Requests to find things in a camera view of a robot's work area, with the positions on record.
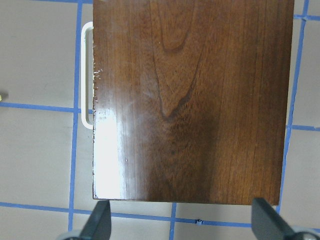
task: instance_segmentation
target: white handle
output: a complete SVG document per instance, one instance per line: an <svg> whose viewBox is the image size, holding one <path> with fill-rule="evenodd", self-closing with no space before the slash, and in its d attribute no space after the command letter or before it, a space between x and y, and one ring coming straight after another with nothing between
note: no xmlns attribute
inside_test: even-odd
<svg viewBox="0 0 320 240"><path fill-rule="evenodd" d="M81 121L87 129L94 129L94 126L89 122L89 103L88 103L88 42L87 37L89 31L94 28L93 22L87 22L81 30Z"/></svg>

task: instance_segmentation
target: dark stained wood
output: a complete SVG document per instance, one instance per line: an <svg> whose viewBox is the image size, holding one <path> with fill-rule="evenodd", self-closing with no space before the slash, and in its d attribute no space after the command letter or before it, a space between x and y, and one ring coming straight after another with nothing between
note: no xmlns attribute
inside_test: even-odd
<svg viewBox="0 0 320 240"><path fill-rule="evenodd" d="M95 0L98 199L279 203L293 0Z"/></svg>

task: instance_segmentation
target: glossy varnished surface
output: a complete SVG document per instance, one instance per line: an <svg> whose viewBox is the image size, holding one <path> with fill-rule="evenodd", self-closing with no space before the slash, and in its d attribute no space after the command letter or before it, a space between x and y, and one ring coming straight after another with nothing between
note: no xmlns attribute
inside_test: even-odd
<svg viewBox="0 0 320 240"><path fill-rule="evenodd" d="M93 196L279 203L291 0L95 0Z"/></svg>

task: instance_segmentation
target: floor tile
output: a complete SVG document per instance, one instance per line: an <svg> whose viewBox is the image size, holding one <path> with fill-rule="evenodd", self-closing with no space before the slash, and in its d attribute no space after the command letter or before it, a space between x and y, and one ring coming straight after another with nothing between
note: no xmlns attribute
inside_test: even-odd
<svg viewBox="0 0 320 240"><path fill-rule="evenodd" d="M302 11L304 9L304 2L305 0L295 0L294 1L294 14L302 14Z"/></svg>
<svg viewBox="0 0 320 240"><path fill-rule="evenodd" d="M320 21L307 21L293 124L320 127Z"/></svg>
<svg viewBox="0 0 320 240"><path fill-rule="evenodd" d="M183 219L250 223L251 206L178 203L175 216Z"/></svg>
<svg viewBox="0 0 320 240"><path fill-rule="evenodd" d="M0 1L0 92L8 94L6 102L73 106L76 19L74 3Z"/></svg>
<svg viewBox="0 0 320 240"><path fill-rule="evenodd" d="M308 15L320 16L320 1L309 0Z"/></svg>
<svg viewBox="0 0 320 240"><path fill-rule="evenodd" d="M82 229L89 215L75 214L74 229ZM168 240L170 222L122 217L111 218L110 240Z"/></svg>
<svg viewBox="0 0 320 240"><path fill-rule="evenodd" d="M0 207L0 239L56 239L68 231L68 213Z"/></svg>
<svg viewBox="0 0 320 240"><path fill-rule="evenodd" d="M208 226L176 222L174 240L256 240L251 228Z"/></svg>
<svg viewBox="0 0 320 240"><path fill-rule="evenodd" d="M0 107L0 202L67 208L73 114Z"/></svg>
<svg viewBox="0 0 320 240"><path fill-rule="evenodd" d="M320 132L292 130L281 215L290 225L320 229Z"/></svg>

